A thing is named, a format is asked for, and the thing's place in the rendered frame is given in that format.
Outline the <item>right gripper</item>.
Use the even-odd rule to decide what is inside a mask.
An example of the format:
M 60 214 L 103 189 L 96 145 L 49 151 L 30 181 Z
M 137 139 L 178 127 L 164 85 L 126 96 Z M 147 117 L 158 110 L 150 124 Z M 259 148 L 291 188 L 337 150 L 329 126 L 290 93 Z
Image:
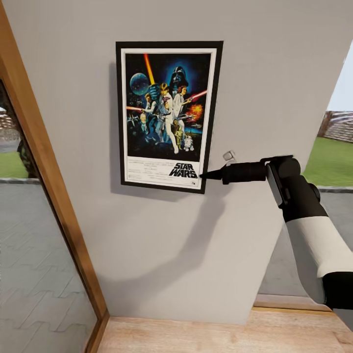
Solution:
M 218 179 L 223 181 L 223 185 L 230 182 L 250 182 L 251 181 L 250 163 L 235 163 L 229 166 L 224 165 L 220 170 L 214 170 L 207 174 L 201 174 L 200 178 Z

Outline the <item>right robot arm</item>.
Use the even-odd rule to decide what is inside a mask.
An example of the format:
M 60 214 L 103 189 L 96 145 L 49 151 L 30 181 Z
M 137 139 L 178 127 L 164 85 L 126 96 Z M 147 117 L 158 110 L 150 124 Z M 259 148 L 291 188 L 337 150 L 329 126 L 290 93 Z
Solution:
M 301 175 L 292 154 L 238 163 L 235 152 L 227 164 L 200 178 L 230 182 L 266 181 L 282 209 L 300 282 L 317 304 L 328 306 L 353 332 L 353 253 L 320 204 L 318 188 Z

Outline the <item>poster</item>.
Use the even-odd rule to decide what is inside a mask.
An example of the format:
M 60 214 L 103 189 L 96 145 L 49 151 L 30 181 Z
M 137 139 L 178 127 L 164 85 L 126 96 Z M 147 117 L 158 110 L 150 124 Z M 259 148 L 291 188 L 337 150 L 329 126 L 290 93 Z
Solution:
M 121 185 L 205 194 L 223 45 L 116 42 Z

